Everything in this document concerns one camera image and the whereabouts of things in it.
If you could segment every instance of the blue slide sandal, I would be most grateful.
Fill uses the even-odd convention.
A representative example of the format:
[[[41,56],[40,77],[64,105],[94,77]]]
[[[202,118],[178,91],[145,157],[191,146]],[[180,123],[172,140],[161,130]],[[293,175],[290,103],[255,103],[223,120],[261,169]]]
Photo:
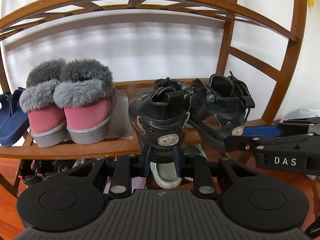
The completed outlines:
[[[0,128],[0,144],[9,147],[15,144],[29,128],[28,114],[25,114],[19,104],[19,99],[24,91],[18,88],[11,96],[11,115]]]
[[[0,95],[0,128],[4,125],[4,123],[9,119],[11,115],[11,97],[12,94],[10,92],[5,92]]]

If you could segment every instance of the pig snout patch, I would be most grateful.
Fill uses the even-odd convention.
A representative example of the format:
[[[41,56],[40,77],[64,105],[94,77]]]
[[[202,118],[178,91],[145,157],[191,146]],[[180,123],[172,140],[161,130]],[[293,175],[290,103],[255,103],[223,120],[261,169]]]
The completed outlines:
[[[232,130],[232,135],[240,136],[243,133],[243,125],[238,126]]]
[[[168,134],[158,138],[158,144],[161,146],[175,145],[179,141],[178,134]]]

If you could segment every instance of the brown leather ear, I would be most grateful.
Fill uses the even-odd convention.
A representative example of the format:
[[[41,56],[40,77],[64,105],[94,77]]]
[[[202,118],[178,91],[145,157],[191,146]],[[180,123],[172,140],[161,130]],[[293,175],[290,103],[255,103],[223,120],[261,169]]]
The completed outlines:
[[[221,128],[221,124],[219,123],[216,114],[204,119],[202,122],[214,130],[219,130]]]
[[[134,119],[133,126],[141,135],[145,135],[146,131],[144,130],[142,124],[139,122],[139,118],[140,116],[137,116],[137,118]]]

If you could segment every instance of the gray fur trim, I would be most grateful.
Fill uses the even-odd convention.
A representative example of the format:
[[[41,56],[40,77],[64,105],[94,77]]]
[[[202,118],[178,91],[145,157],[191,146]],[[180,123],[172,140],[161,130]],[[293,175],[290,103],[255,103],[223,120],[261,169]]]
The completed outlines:
[[[44,61],[32,69],[27,78],[27,88],[49,81],[51,79],[59,80],[61,68],[66,65],[63,58]]]
[[[27,113],[54,104],[53,93],[61,82],[56,79],[38,84],[24,90],[20,96],[20,106]]]
[[[78,81],[76,83],[63,82],[57,86],[53,99],[56,105],[63,107],[81,107],[90,105],[107,97],[111,88],[100,79]]]
[[[60,80],[62,82],[89,79],[101,79],[105,84],[112,85],[112,73],[109,68],[95,59],[73,60],[61,69]]]

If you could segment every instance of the black sneaker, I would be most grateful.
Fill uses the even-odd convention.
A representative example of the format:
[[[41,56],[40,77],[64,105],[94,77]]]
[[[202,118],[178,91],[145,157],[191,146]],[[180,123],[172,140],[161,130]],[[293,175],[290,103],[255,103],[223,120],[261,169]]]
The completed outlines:
[[[158,79],[153,92],[137,96],[129,104],[129,119],[139,146],[152,146],[151,161],[172,163],[173,146],[185,151],[184,128],[189,119],[192,91],[182,82]]]
[[[250,109],[255,107],[248,87],[231,73],[229,77],[213,74],[209,84],[195,79],[191,89],[188,123],[212,149],[226,152],[224,139],[229,135],[242,135]]]

